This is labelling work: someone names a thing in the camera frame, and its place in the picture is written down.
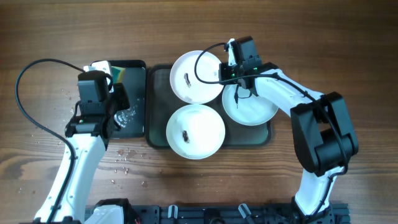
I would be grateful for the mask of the green yellow sponge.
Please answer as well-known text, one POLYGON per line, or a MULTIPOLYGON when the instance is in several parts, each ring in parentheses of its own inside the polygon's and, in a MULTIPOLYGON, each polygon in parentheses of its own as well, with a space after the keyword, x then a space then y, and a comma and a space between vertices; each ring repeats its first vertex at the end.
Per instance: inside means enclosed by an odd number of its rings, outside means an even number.
POLYGON ((111 67, 112 74, 113 74, 113 83, 122 83, 123 82, 123 76, 125 74, 126 69, 122 67, 111 67))

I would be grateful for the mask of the white plate with dark smear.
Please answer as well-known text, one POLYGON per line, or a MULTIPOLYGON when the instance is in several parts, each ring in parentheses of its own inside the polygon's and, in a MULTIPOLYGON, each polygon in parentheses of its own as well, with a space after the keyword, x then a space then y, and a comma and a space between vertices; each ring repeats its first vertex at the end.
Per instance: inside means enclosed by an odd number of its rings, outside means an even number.
MULTIPOLYGON (((201 50, 187 52, 179 57, 170 72, 170 86, 175 95, 189 104, 205 104, 222 91, 221 84, 206 84, 197 79, 194 67, 201 50)), ((204 53, 197 63, 197 75, 206 82, 217 82, 221 61, 213 54, 204 53)))

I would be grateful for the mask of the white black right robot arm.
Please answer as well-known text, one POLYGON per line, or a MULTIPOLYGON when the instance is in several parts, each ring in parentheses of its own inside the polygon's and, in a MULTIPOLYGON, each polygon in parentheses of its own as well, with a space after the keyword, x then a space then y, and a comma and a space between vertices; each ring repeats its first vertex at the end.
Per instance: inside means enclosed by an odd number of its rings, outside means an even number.
POLYGON ((358 140, 346 107, 337 93, 323 94, 293 81, 273 63, 263 63, 252 37, 223 44, 228 62, 219 70, 221 84, 237 84, 254 96, 271 101, 291 120, 295 154, 303 167, 293 204, 304 222, 329 210, 337 177, 348 171, 358 153, 358 140))

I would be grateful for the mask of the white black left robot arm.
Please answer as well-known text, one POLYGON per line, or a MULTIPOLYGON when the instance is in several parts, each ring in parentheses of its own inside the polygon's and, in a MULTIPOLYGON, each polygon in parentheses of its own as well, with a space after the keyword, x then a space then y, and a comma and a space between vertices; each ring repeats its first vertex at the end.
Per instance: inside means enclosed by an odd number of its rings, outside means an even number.
POLYGON ((109 140, 121 129, 114 115, 130 107, 122 83, 112 75, 93 70, 78 76, 81 100, 65 127, 67 141, 60 168, 34 223, 73 223, 85 221, 85 207, 95 170, 109 140))

